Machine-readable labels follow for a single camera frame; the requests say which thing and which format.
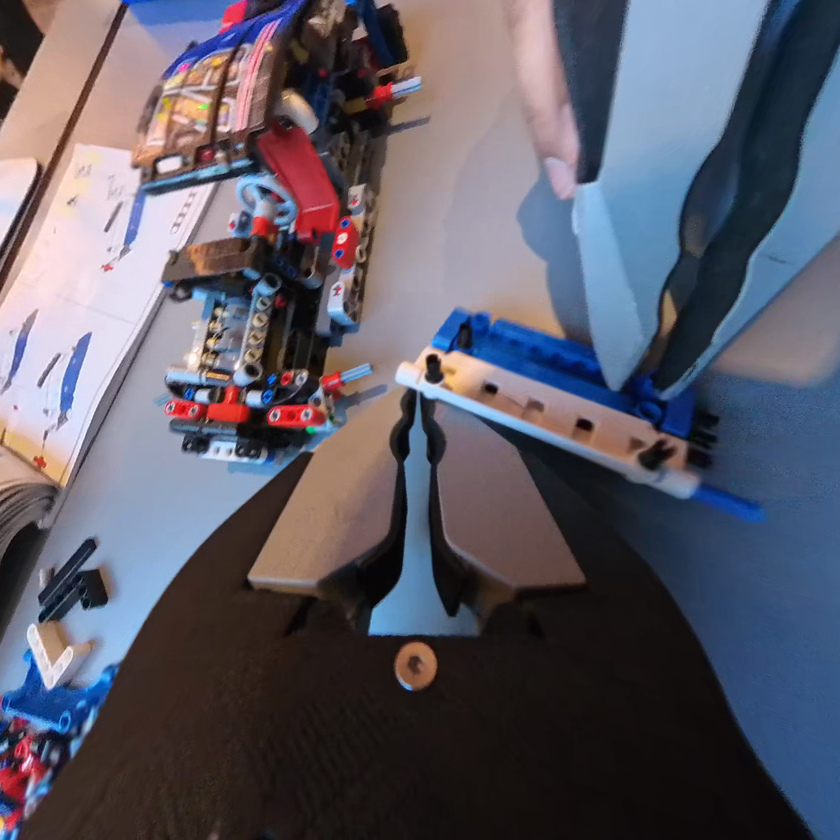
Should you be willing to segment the grey desk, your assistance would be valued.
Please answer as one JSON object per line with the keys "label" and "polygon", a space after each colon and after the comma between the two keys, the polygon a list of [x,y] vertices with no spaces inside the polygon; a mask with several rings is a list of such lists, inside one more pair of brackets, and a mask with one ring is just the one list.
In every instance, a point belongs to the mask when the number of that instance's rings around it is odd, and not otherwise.
{"label": "grey desk", "polygon": [[[530,151],[497,2],[399,2],[423,90],[387,141],[360,332],[331,367],[372,362],[393,383],[455,307],[586,339],[570,205]],[[277,468],[189,458],[167,430],[165,368],[193,304],[165,302],[58,512],[43,550],[2,583],[2,690],[20,685],[37,568],[87,537],[110,604],[68,618],[98,647],[86,676],[127,652],[193,551]],[[692,622],[753,747],[820,838],[838,838],[838,247],[768,309],[703,381],[721,416],[712,475],[761,501],[742,522],[565,458],[564,474],[656,569]]]}

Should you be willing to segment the black angled beam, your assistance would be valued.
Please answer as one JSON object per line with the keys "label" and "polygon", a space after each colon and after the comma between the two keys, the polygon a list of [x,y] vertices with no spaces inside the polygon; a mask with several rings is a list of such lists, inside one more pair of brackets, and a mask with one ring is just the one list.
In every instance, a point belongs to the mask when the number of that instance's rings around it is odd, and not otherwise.
{"label": "black angled beam", "polygon": [[98,548],[96,538],[86,539],[38,594],[38,623],[58,622],[76,605],[89,611],[109,602],[99,568],[84,566]]}

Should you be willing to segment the blue and white brick panel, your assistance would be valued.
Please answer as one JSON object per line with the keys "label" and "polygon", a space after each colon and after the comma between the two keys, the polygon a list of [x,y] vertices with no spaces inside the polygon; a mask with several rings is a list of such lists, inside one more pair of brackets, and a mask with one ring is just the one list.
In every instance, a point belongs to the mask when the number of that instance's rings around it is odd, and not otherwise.
{"label": "blue and white brick panel", "polygon": [[650,374],[617,391],[593,349],[489,313],[453,310],[395,382],[603,467],[747,522],[761,505],[706,482],[719,417],[693,389],[665,398]]}

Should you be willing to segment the pile of toy bricks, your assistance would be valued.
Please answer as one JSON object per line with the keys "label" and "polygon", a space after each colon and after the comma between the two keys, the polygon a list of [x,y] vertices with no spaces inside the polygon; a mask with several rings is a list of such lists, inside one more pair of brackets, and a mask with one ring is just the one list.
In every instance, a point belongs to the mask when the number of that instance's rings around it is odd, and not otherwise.
{"label": "pile of toy bricks", "polygon": [[1,727],[1,838],[18,838],[22,825],[49,793],[59,773],[78,753],[98,717],[66,733],[37,729],[20,717],[4,717]]}

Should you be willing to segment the building instruction booklet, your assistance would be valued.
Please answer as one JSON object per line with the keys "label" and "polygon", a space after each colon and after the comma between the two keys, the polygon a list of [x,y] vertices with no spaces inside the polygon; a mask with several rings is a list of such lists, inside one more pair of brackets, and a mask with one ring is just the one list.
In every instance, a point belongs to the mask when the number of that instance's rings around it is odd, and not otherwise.
{"label": "building instruction booklet", "polygon": [[214,192],[147,196],[126,150],[73,150],[2,299],[2,553],[54,517]]}

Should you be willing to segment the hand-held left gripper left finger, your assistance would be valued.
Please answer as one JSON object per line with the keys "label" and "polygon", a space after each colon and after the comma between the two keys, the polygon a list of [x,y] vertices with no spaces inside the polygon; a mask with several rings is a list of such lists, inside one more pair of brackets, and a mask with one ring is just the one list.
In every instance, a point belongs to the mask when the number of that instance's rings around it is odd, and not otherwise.
{"label": "hand-held left gripper left finger", "polygon": [[311,457],[248,573],[256,590],[368,614],[402,572],[415,396],[398,387]]}

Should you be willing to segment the person's right hand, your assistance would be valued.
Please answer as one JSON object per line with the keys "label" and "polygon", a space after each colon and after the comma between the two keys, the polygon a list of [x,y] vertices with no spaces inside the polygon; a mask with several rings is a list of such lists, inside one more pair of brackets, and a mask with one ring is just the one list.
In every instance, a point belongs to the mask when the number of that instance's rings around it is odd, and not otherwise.
{"label": "person's right hand", "polygon": [[551,1],[506,1],[505,19],[531,142],[554,194],[571,199],[581,142]]}

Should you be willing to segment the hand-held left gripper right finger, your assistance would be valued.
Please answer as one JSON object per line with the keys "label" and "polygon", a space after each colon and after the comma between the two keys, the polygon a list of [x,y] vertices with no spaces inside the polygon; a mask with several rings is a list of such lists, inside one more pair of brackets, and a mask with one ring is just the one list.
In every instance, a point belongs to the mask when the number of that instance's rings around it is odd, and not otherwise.
{"label": "hand-held left gripper right finger", "polygon": [[489,617],[534,595],[575,592],[585,574],[519,450],[477,416],[422,396],[434,582],[450,616]]}

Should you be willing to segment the toy brick car chassis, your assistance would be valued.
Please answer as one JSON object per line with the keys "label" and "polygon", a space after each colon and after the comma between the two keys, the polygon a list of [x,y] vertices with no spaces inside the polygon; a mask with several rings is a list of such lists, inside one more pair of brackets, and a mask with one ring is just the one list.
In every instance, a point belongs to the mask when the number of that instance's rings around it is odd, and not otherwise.
{"label": "toy brick car chassis", "polygon": [[419,92],[393,3],[236,2],[163,73],[133,148],[143,197],[233,181],[224,238],[172,249],[161,286],[198,300],[164,376],[181,451],[262,465],[344,423],[327,370],[361,324],[395,106]]}

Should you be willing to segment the blue arched frame piece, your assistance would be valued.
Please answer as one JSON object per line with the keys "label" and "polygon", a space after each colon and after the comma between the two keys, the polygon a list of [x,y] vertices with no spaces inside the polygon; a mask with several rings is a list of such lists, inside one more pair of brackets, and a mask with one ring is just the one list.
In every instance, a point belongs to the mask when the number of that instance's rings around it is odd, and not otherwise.
{"label": "blue arched frame piece", "polygon": [[107,666],[89,686],[47,689],[30,650],[23,654],[28,669],[21,687],[2,696],[2,712],[42,728],[67,734],[101,707],[119,671],[120,663]]}

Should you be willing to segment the white angled beam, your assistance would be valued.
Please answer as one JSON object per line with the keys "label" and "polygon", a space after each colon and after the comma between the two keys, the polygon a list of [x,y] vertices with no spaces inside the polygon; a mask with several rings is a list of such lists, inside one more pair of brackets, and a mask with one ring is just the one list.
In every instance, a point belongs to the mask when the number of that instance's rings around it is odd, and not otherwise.
{"label": "white angled beam", "polygon": [[46,690],[68,685],[96,647],[93,640],[73,644],[61,621],[30,624],[26,638]]}

